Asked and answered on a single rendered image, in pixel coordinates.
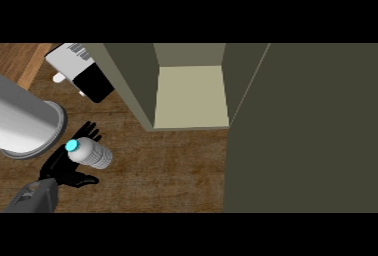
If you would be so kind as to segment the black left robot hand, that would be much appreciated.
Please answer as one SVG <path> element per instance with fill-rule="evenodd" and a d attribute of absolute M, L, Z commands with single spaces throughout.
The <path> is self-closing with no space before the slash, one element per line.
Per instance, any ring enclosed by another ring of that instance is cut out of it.
<path fill-rule="evenodd" d="M 72 139 L 81 137 L 87 137 L 94 141 L 100 140 L 102 136 L 99 135 L 99 129 L 96 128 L 94 122 L 87 121 L 84 123 L 76 130 Z M 53 178 L 59 185 L 66 185 L 75 188 L 97 184 L 99 179 L 94 176 L 78 172 L 78 166 L 79 164 L 72 162 L 68 157 L 65 145 L 60 145 L 41 166 L 38 179 Z"/>

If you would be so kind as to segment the white water bottle cyan cap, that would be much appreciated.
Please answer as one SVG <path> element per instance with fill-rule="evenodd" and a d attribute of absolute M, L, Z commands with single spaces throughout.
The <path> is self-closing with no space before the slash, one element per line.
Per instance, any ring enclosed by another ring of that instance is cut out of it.
<path fill-rule="evenodd" d="M 110 150 L 87 137 L 70 139 L 65 144 L 65 150 L 72 162 L 94 169 L 104 169 L 112 162 Z"/>

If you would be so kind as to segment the olive green open cabinet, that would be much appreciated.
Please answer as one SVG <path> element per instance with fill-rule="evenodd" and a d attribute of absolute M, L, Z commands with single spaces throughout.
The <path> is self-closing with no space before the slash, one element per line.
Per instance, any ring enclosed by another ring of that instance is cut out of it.
<path fill-rule="evenodd" d="M 230 127 L 267 43 L 84 45 L 147 131 Z"/>

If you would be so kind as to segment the dark olive cabinet door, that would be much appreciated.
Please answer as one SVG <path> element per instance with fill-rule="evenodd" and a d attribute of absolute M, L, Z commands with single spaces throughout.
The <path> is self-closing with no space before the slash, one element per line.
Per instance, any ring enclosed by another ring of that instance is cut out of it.
<path fill-rule="evenodd" d="M 378 212 L 378 44 L 274 44 L 227 134 L 228 212 Z"/>

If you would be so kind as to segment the large grey metal pot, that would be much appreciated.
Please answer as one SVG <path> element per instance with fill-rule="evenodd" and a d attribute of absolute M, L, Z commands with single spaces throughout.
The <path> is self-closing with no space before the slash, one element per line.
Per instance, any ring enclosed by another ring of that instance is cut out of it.
<path fill-rule="evenodd" d="M 16 160 L 39 156 L 57 143 L 66 123 L 63 107 L 0 75 L 0 152 Z"/>

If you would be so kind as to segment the white and black appliance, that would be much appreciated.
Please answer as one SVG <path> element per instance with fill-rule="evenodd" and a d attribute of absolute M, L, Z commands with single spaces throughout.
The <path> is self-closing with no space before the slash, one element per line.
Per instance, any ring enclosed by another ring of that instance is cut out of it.
<path fill-rule="evenodd" d="M 68 80 L 94 103 L 100 103 L 113 91 L 113 86 L 81 43 L 62 43 L 44 59 L 57 73 L 53 81 Z"/>

